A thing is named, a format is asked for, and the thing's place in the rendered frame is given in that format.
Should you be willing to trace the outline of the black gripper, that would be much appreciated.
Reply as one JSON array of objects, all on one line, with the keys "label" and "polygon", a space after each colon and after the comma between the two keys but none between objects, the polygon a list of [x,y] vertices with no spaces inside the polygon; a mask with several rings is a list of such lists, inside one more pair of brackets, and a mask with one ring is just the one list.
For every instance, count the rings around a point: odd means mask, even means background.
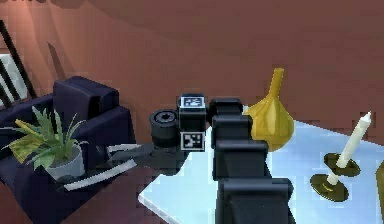
[{"label": "black gripper", "polygon": [[73,182],[63,185],[74,191],[117,177],[135,167],[157,170],[166,176],[176,175],[188,153],[180,150],[180,130],[175,110],[163,109],[149,117],[152,142],[150,144],[120,144],[105,148],[105,163],[86,172]]}]

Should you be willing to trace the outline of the green houseplant in white pot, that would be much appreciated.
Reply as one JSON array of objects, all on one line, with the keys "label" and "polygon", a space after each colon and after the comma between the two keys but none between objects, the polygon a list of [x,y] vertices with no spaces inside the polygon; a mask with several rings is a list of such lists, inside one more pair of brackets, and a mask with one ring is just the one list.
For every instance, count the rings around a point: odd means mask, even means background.
[{"label": "green houseplant in white pot", "polygon": [[81,146],[87,141],[79,141],[73,134],[84,120],[75,121],[77,114],[74,114],[69,126],[64,129],[64,122],[56,110],[49,113],[46,109],[39,111],[33,106],[32,112],[37,125],[16,119],[15,127],[3,127],[3,130],[16,131],[23,136],[3,146],[2,150],[9,149],[19,163],[32,165],[33,170],[42,167],[55,180],[67,175],[83,175],[85,168]]}]

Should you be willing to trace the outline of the dark navy sofa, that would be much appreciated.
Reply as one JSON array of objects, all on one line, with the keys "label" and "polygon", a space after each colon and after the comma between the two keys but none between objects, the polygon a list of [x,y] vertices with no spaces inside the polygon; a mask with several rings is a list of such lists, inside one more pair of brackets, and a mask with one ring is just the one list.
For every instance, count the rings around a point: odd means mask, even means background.
[{"label": "dark navy sofa", "polygon": [[13,130],[17,119],[37,123],[34,108],[58,112],[64,129],[71,122],[82,123],[73,137],[84,143],[87,170],[107,160],[108,146],[135,141],[132,119],[130,111],[119,105],[117,90],[80,76],[57,80],[51,94],[0,112],[0,182],[12,191],[33,224],[60,224],[110,182],[59,192],[45,169],[18,162],[6,146],[22,136]]}]

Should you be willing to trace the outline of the pale blue table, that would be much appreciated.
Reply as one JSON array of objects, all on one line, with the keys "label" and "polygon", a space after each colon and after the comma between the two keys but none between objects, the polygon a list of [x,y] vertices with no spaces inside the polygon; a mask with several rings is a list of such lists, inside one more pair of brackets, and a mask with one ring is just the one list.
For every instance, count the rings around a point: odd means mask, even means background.
[{"label": "pale blue table", "polygon": [[[324,199],[310,185],[313,175],[330,172],[324,156],[341,152],[347,140],[346,135],[296,121],[288,143],[268,155],[271,175],[292,182],[289,207],[296,224],[383,224],[376,170],[384,161],[384,146],[363,141],[357,147],[353,159],[360,174],[340,179],[349,192],[346,201]],[[158,176],[139,194],[139,202],[168,224],[215,224],[213,155],[207,131],[206,150],[191,153],[176,175]]]}]

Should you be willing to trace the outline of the yellow long-necked vase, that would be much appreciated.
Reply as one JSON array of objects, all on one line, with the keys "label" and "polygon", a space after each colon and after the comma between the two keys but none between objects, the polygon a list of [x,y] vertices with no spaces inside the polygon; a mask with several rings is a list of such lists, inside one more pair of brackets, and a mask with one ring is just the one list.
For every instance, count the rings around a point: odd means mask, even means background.
[{"label": "yellow long-necked vase", "polygon": [[269,152],[282,148],[294,133],[294,120],[279,98],[283,75],[283,68],[275,68],[268,94],[244,111],[253,121],[252,138],[266,141]]}]

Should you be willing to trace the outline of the dark olive candle holder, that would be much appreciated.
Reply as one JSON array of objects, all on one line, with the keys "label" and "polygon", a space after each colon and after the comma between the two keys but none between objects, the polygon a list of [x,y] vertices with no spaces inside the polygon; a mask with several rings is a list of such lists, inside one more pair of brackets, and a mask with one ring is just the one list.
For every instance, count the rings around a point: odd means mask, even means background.
[{"label": "dark olive candle holder", "polygon": [[310,178],[313,190],[323,198],[333,202],[343,202],[348,199],[349,192],[340,181],[342,176],[356,177],[360,174],[359,165],[350,159],[344,168],[337,165],[340,155],[338,153],[327,153],[324,163],[330,169],[329,174],[314,174]]}]

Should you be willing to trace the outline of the white candle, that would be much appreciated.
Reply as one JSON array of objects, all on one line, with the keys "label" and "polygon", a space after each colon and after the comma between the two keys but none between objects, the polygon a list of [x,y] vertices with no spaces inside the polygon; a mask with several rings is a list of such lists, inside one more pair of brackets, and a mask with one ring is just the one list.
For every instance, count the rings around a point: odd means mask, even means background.
[{"label": "white candle", "polygon": [[366,133],[371,124],[371,112],[367,112],[362,116],[356,124],[349,140],[347,141],[339,159],[336,162],[337,168],[345,168],[352,158],[357,146],[360,144],[361,139]]}]

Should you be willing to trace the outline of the olive yellow object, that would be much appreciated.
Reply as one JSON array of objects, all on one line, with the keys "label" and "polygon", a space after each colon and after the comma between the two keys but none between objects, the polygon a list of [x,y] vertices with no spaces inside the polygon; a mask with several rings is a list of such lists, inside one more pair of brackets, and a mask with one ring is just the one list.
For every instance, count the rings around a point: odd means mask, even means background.
[{"label": "olive yellow object", "polygon": [[379,196],[381,219],[384,223],[384,160],[376,170],[376,183]]}]

